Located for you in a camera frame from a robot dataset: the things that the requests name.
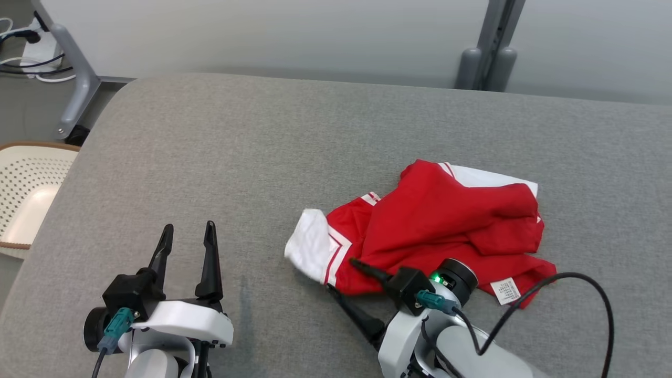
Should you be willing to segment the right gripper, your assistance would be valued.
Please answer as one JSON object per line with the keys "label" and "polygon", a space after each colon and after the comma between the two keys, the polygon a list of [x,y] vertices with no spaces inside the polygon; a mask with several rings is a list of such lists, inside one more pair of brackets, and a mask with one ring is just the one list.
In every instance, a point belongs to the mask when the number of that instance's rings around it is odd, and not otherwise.
{"label": "right gripper", "polygon": [[[350,264],[363,275],[387,285],[393,275],[355,258]],[[459,301],[464,306],[476,289],[478,279],[466,264],[446,259],[427,278],[434,285],[435,293]],[[352,303],[334,285],[327,284],[331,297],[362,333],[368,344],[377,350],[381,371],[385,378],[463,378],[463,375],[444,359],[438,349],[438,337],[446,328],[464,327],[458,316],[425,307],[418,316],[397,311],[388,325]]]}

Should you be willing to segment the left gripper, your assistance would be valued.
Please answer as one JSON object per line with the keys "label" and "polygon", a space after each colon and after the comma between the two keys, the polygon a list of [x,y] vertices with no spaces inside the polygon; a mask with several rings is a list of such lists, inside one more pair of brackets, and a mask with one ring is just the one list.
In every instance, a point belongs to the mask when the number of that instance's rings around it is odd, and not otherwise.
{"label": "left gripper", "polygon": [[[164,286],[173,232],[173,224],[166,224],[149,263],[158,289]],[[212,220],[206,223],[203,244],[204,261],[195,296],[219,302],[223,299],[222,275],[216,225]],[[98,354],[91,378],[99,378],[103,359],[108,356],[99,353],[98,342],[114,314],[105,307],[96,307],[82,328],[87,349]],[[213,378],[209,353],[217,347],[230,346],[233,336],[233,324],[223,312],[185,301],[161,301],[148,320],[134,320],[114,354],[128,355],[123,378]]]}

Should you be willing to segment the red shirt with white sleeves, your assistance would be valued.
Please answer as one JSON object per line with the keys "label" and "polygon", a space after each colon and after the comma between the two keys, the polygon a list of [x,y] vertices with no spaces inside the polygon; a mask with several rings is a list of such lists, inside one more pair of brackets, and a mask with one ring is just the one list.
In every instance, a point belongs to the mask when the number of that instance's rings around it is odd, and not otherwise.
{"label": "red shirt with white sleeves", "polygon": [[403,266],[430,275],[454,259],[503,306],[557,273],[535,256],[544,231],[537,195],[535,182],[417,160],[384,197],[368,192],[328,214],[302,211],[284,256],[344,295],[383,290],[352,259],[390,275]]}

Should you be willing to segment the cream perforated laundry basket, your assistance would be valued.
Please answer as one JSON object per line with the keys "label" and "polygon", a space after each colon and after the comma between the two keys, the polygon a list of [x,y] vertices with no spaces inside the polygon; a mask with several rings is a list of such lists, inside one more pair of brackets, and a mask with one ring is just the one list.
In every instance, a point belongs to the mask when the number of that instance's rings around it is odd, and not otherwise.
{"label": "cream perforated laundry basket", "polygon": [[38,141],[0,145],[0,254],[27,257],[79,151]]}

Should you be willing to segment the white power strip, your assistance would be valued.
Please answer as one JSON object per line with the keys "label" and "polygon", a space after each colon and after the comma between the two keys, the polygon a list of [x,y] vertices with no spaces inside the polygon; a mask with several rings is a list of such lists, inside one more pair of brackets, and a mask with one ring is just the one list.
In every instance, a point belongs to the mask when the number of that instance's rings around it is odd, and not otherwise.
{"label": "white power strip", "polygon": [[63,50],[50,31],[45,31],[37,17],[33,17],[31,24],[40,40],[36,43],[26,43],[23,58],[19,66],[27,67],[28,72],[52,72],[62,68]]}

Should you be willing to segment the grey metal frame stand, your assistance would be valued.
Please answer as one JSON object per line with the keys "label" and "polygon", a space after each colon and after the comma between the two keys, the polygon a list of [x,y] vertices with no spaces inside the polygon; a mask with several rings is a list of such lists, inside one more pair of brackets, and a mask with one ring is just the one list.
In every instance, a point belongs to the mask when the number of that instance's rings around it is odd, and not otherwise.
{"label": "grey metal frame stand", "polygon": [[72,94],[67,107],[64,110],[60,121],[54,132],[54,138],[62,140],[69,136],[72,128],[79,125],[82,115],[86,114],[88,106],[91,104],[96,92],[102,83],[119,83],[124,85],[130,83],[132,78],[122,77],[99,77],[94,71],[89,61],[86,59],[81,48],[77,45],[65,26],[52,20],[48,10],[44,7],[43,0],[30,0],[38,19],[43,26],[52,32],[58,45],[62,48],[65,57],[70,62],[75,75],[75,90]]}

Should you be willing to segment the grey partition post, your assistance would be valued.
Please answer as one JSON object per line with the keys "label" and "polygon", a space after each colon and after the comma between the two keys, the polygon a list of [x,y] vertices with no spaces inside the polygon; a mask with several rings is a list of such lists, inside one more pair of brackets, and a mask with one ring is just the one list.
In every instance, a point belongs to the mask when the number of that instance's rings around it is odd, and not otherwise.
{"label": "grey partition post", "polygon": [[506,91],[518,51],[510,46],[526,0],[489,0],[478,43],[461,53],[455,89]]}

